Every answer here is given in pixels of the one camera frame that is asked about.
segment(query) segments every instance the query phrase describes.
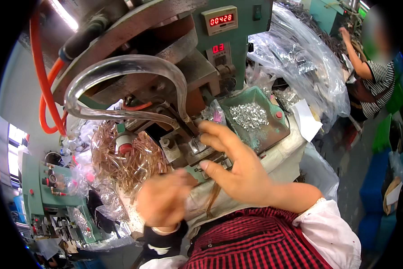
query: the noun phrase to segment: worker's hand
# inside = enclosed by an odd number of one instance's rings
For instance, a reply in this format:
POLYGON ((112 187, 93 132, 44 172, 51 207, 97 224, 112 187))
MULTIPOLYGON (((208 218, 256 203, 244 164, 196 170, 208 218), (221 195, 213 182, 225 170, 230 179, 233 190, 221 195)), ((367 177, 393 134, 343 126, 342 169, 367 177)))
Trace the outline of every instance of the worker's hand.
POLYGON ((154 176, 144 182, 137 196, 137 211, 146 226, 170 232, 185 215, 185 200, 197 184, 185 169, 154 176))
POLYGON ((344 42, 351 42, 350 32, 345 27, 340 27, 339 32, 342 34, 344 42))
POLYGON ((243 144, 227 126, 210 121, 199 124, 204 132, 200 141, 219 152, 225 152, 234 164, 231 172, 212 161, 201 161, 200 166, 233 199, 259 206, 269 206, 272 181, 257 155, 243 144))

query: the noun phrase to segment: right hand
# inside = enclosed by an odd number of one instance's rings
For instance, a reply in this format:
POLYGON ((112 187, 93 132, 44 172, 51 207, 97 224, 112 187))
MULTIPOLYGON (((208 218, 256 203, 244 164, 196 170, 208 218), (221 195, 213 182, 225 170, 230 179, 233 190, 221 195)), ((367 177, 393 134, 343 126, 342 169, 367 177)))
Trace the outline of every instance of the right hand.
POLYGON ((233 161, 231 172, 220 164, 204 160, 201 168, 233 199, 258 206, 269 206, 273 183, 255 152, 243 144, 227 126, 202 121, 199 130, 204 132, 200 141, 219 152, 225 152, 233 161))
POLYGON ((339 32, 342 34, 344 42, 351 42, 350 32, 345 27, 340 27, 339 32))

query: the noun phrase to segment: copper wire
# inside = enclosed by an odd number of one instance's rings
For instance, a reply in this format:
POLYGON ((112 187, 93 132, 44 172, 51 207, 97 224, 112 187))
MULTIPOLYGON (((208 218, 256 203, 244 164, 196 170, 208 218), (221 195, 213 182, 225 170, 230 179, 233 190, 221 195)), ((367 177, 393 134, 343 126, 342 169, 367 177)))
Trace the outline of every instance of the copper wire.
POLYGON ((115 121, 105 121, 92 137, 92 163, 100 180, 113 179, 127 195, 134 196, 134 189, 145 180, 171 171, 163 151, 146 132, 139 133, 132 151, 125 154, 116 148, 117 135, 115 121))

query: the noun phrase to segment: red led digits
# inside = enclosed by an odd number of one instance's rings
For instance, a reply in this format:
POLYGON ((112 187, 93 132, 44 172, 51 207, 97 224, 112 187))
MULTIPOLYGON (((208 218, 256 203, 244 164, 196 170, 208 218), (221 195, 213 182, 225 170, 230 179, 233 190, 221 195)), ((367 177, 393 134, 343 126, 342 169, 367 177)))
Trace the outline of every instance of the red led digits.
POLYGON ((221 23, 224 23, 224 22, 230 22, 232 20, 234 20, 234 15, 233 14, 227 14, 227 15, 224 15, 224 16, 219 16, 219 17, 210 19, 209 24, 210 24, 210 26, 215 26, 215 25, 218 25, 218 24, 221 24, 221 23))
POLYGON ((215 53, 218 53, 218 52, 220 52, 220 51, 223 51, 224 50, 224 43, 221 43, 221 44, 219 44, 219 45, 217 45, 217 46, 213 46, 212 47, 212 52, 215 54, 215 53))

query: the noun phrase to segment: left hand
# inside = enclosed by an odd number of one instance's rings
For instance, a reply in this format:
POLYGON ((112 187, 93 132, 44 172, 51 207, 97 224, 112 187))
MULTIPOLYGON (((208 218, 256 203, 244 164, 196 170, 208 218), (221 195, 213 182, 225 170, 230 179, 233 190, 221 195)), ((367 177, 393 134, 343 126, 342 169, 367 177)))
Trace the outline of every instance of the left hand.
POLYGON ((342 34, 344 42, 351 42, 350 32, 345 27, 340 27, 339 32, 342 34))
POLYGON ((173 230, 185 216, 185 201, 195 185, 197 180, 185 169, 146 180, 137 195, 137 211, 146 226, 173 230))

